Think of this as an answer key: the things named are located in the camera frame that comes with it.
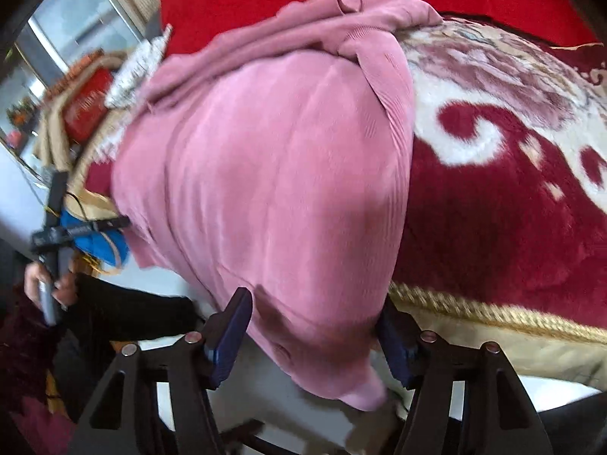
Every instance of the person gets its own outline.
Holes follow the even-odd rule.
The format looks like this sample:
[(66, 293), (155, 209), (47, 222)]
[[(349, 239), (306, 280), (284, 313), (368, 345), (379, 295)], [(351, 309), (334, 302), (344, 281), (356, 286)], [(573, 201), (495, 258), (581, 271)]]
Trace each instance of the person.
[[(23, 285), (15, 288), (14, 309), (0, 329), (3, 455), (66, 453), (75, 423), (115, 357), (110, 341), (184, 334), (201, 320), (188, 298), (124, 289), (70, 271), (55, 283), (53, 294), (67, 311), (60, 325), (47, 327), (38, 282), (49, 279), (38, 262), (27, 266)], [(46, 407), (47, 370), (69, 419)]]

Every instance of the metal screw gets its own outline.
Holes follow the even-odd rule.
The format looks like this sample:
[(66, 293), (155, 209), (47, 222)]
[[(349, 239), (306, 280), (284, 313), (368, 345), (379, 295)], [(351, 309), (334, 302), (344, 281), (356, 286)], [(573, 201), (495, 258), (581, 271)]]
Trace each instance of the metal screw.
[(485, 349), (487, 349), (492, 354), (497, 354), (500, 352), (500, 345), (497, 342), (485, 342)]
[(137, 344), (127, 344), (122, 348), (122, 355), (129, 357), (137, 352)]
[(436, 342), (436, 334), (432, 330), (424, 330), (421, 335), (421, 340), (429, 344)]
[(195, 344), (196, 342), (200, 342), (202, 339), (202, 334), (200, 332), (188, 332), (186, 334), (186, 342), (188, 344)]

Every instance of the floor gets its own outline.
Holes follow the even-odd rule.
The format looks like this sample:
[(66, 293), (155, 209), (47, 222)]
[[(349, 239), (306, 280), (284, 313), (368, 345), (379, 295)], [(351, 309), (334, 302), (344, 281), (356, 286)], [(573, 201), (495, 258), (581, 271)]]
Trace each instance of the floor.
[[(120, 275), (105, 279), (160, 295), (190, 295), (186, 282), (175, 273), (160, 268), (141, 270), (132, 259)], [(155, 348), (170, 345), (177, 339), (144, 342), (141, 346)], [(394, 381), (380, 354), (374, 353), (373, 361), (384, 381)], [(522, 377), (522, 382), (540, 411), (596, 392), (581, 384), (559, 380)], [(463, 384), (455, 383), (452, 417), (461, 418), (463, 394)], [(372, 453), (377, 440), (391, 430), (393, 419), (389, 409), (372, 415), (360, 414), (341, 402), (319, 399), (304, 392), (248, 338), (230, 378), (217, 391), (210, 392), (209, 397), (220, 431), (251, 418), (259, 419), (266, 423), (264, 439), (297, 453), (328, 453), (334, 447), (345, 447), (350, 453)], [(159, 411), (166, 424), (174, 429), (168, 384), (159, 384)]]

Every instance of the blue object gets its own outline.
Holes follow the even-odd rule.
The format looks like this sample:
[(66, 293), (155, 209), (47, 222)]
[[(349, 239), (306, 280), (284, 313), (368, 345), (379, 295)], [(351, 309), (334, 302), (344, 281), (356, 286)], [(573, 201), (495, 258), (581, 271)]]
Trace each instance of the blue object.
[[(80, 219), (76, 219), (66, 210), (61, 213), (61, 225), (65, 226), (66, 228), (81, 222), (82, 221)], [(118, 255), (120, 255), (119, 263), (124, 264), (126, 258), (129, 256), (129, 247), (126, 244), (124, 235), (117, 229), (114, 231), (107, 231), (105, 234), (116, 245)], [(92, 234), (90, 236), (76, 238), (74, 240), (74, 245), (84, 253), (89, 253), (89, 255), (99, 258), (101, 261), (111, 265), (112, 267), (116, 267), (118, 265), (112, 247), (101, 234)]]

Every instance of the pink blanket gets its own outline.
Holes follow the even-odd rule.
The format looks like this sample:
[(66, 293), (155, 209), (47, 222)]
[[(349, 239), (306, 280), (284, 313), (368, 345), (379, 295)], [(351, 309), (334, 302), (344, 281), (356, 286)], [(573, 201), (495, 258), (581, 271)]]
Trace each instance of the pink blanket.
[(253, 291), (251, 337), (301, 387), (384, 399), (373, 325), (409, 187), (414, 91), (396, 29), (420, 0), (309, 0), (168, 59), (113, 172), (139, 265), (216, 303)]

